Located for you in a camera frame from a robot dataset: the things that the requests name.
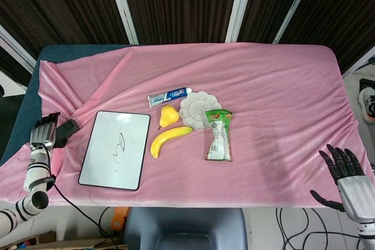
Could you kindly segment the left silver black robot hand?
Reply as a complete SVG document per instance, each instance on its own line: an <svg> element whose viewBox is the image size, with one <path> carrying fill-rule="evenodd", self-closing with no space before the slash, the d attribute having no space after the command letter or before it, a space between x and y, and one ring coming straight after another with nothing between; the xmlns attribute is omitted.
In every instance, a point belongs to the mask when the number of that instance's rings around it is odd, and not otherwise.
<svg viewBox="0 0 375 250"><path fill-rule="evenodd" d="M59 115L60 112L51 113L36 121L30 133L29 148L32 152L44 147L51 151L53 148L63 148L67 145L67 138L56 136Z"/></svg>

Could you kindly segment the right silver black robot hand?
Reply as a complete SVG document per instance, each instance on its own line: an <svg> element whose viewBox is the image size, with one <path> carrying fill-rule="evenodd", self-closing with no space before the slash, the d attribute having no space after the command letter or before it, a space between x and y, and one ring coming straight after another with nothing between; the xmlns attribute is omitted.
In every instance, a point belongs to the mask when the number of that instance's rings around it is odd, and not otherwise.
<svg viewBox="0 0 375 250"><path fill-rule="evenodd" d="M359 224L374 222L374 185L365 175L357 156L349 149L326 145L330 155L320 150L339 192L341 202L327 200L311 190L312 197L325 207L346 215Z"/></svg>

